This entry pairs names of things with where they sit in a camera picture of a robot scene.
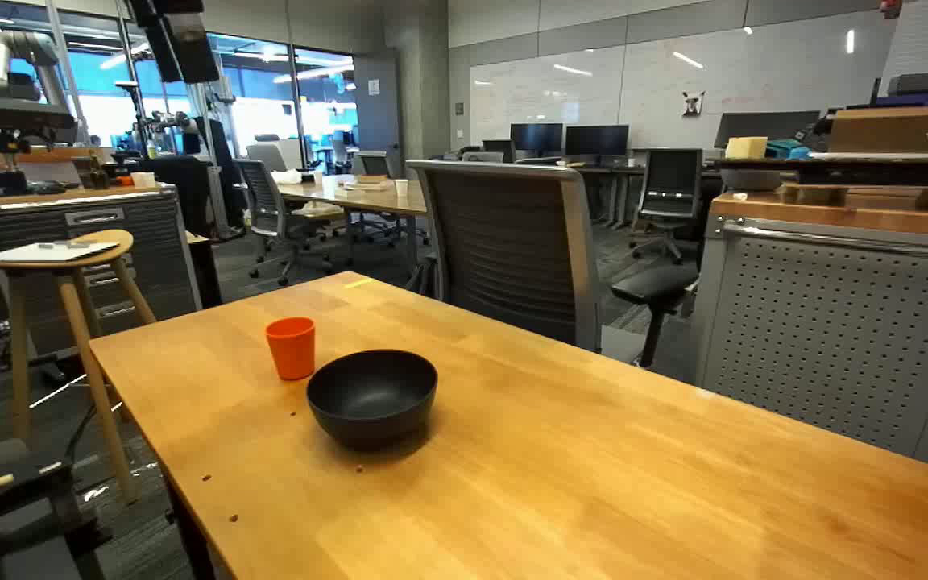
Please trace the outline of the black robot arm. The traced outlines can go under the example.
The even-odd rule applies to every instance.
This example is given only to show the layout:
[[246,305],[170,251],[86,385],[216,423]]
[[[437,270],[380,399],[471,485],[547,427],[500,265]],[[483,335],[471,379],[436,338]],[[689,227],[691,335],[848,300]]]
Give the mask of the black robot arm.
[[126,0],[135,25],[146,33],[165,80],[210,84],[219,77],[203,0]]

